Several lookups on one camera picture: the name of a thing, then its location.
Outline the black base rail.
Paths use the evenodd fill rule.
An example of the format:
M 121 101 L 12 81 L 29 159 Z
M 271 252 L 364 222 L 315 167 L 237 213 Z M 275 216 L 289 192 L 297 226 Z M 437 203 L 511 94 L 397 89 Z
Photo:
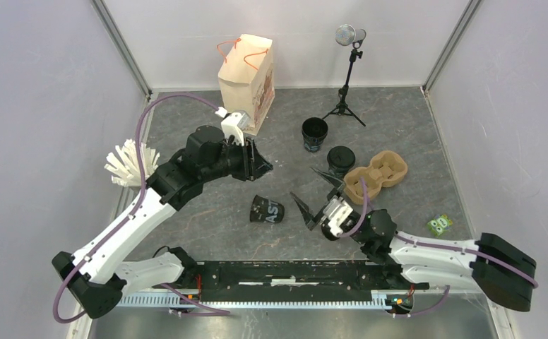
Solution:
M 200 302 L 215 308 L 331 308 L 391 305 L 383 292 L 399 295 L 410 290 L 450 287 L 477 290 L 464 273 L 426 269 L 410 282 L 399 266 L 366 261 L 206 261 L 186 263 L 174 282 L 152 282 L 148 287 L 123 286 L 119 305 L 164 305 L 189 308 Z

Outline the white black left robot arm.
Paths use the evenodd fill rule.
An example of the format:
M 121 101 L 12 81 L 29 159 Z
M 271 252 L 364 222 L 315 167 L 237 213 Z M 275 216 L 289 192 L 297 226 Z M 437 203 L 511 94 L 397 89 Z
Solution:
M 101 234 L 75 253 L 60 251 L 52 259 L 63 280 L 59 292 L 68 290 L 83 314 L 98 319 L 139 290 L 172 283 L 191 286 L 196 262 L 180 247 L 144 261 L 125 259 L 158 225 L 202 194 L 204 184 L 224 177 L 252 182 L 272 169 L 251 138 L 198 127 Z

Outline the black cup lid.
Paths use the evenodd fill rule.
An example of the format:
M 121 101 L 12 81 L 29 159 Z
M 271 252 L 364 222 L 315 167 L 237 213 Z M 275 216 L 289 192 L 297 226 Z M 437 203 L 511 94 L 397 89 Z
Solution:
M 354 152 L 346 146 L 335 146 L 327 154 L 327 163 L 330 168 L 350 170 L 356 162 Z

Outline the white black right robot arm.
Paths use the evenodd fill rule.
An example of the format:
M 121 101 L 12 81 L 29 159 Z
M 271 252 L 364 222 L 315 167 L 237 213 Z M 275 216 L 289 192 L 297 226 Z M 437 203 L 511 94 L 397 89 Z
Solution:
M 488 299 L 507 309 L 528 312 L 535 279 L 535 259 L 504 238 L 482 233 L 478 240 L 445 240 L 418 237 L 398 230 L 386 209 L 375 210 L 365 198 L 357 212 L 341 194 L 340 179 L 317 170 L 333 185 L 326 204 L 313 213 L 296 194 L 294 202 L 309 230 L 319 228 L 331 241 L 350 238 L 366 257 L 383 266 L 387 286 L 405 283 L 449 286 L 483 292 Z

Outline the green toy figure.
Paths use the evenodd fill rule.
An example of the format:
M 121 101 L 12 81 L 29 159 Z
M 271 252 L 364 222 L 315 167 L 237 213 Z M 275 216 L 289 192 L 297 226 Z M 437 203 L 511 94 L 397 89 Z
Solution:
M 437 215 L 435 218 L 431 219 L 427 223 L 427 226 L 435 237 L 440 237 L 443 233 L 448 231 L 452 224 L 452 219 L 450 219 L 447 214 L 443 214 Z

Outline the microphone on black tripod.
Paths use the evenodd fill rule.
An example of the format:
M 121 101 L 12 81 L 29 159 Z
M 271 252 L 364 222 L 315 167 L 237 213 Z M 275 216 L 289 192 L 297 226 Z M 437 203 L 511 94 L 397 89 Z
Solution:
M 327 112 L 322 119 L 326 120 L 329 116 L 344 116 L 355 118 L 363 127 L 366 124 L 349 108 L 347 103 L 347 95 L 350 89 L 350 79 L 355 62 L 361 59 L 363 51 L 361 50 L 362 44 L 366 39 L 367 32 L 365 29 L 355 28 L 350 24 L 343 24 L 335 31 L 335 41 L 343 47 L 351 46 L 351 52 L 349 57 L 349 66 L 345 77 L 343 86 L 338 90 L 339 101 L 335 108 Z

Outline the white straws in cup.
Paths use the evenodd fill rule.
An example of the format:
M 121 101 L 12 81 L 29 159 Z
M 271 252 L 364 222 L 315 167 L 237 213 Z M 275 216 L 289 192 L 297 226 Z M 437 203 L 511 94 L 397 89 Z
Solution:
M 158 167 L 160 153 L 145 143 L 140 146 L 142 164 L 137 159 L 136 142 L 127 139 L 122 146 L 116 145 L 115 152 L 106 156 L 104 169 L 111 173 L 113 184 L 122 187 L 140 187 L 142 182 L 141 169 L 144 179 L 152 175 Z

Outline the single black coffee cup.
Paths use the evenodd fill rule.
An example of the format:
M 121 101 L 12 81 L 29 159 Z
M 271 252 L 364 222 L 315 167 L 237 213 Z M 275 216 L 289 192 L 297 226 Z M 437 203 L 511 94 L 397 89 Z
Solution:
M 328 163 L 328 171 L 331 175 L 338 179 L 344 179 L 345 175 L 354 167 L 354 163 L 348 165 L 338 164 L 334 162 Z

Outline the paper takeout bag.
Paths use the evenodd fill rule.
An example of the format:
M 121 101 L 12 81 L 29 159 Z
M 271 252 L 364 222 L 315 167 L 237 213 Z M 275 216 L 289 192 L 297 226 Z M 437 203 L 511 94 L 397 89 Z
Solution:
M 224 108 L 246 112 L 244 132 L 257 135 L 275 98 L 273 40 L 242 34 L 217 44 L 223 57 L 218 83 Z

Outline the stack of black cups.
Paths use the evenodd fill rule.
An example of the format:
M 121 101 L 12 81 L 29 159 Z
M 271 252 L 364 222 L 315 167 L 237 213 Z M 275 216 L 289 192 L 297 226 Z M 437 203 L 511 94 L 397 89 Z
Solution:
M 321 149 L 328 135 L 328 125 L 324 119 L 310 117 L 303 122 L 301 132 L 304 148 L 310 153 L 315 153 Z

